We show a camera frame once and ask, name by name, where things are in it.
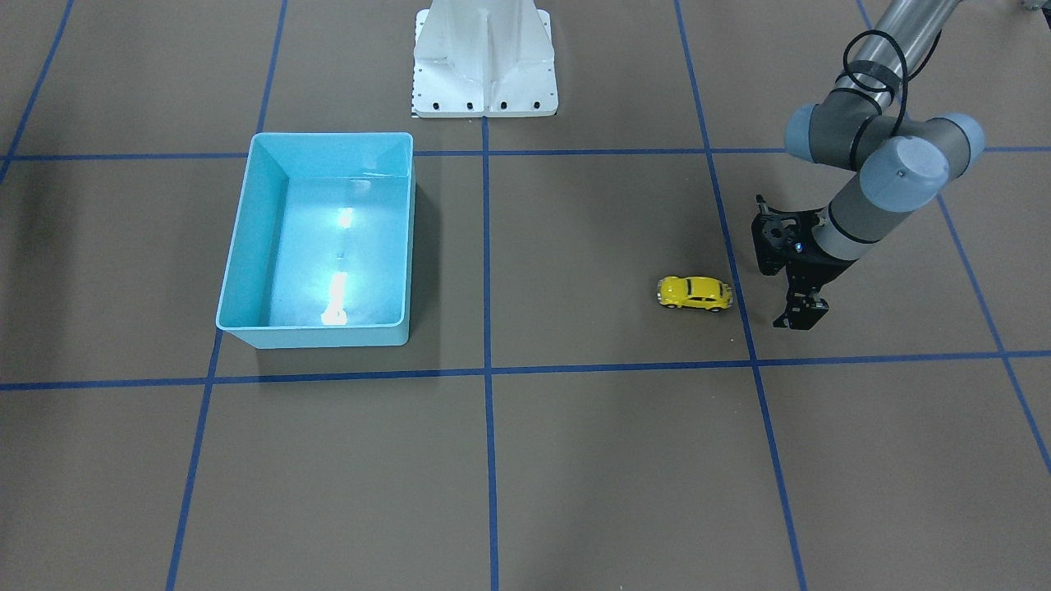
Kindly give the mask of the light blue plastic bin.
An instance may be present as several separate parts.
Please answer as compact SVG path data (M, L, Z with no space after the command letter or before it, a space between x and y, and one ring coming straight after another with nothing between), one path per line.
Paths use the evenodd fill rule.
M217 329L259 350L406 344L415 188L409 133L256 134Z

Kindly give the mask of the yellow beetle toy car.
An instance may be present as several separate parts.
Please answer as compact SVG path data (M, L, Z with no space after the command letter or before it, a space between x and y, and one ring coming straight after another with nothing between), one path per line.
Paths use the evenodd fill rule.
M667 276L657 281L657 300L664 308L693 308L716 314L733 306L731 286L703 276Z

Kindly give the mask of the white pedestal column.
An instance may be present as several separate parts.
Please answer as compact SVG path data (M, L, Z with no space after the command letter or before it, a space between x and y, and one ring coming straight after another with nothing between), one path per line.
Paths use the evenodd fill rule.
M413 116L558 113L551 15L535 2L434 1L414 25Z

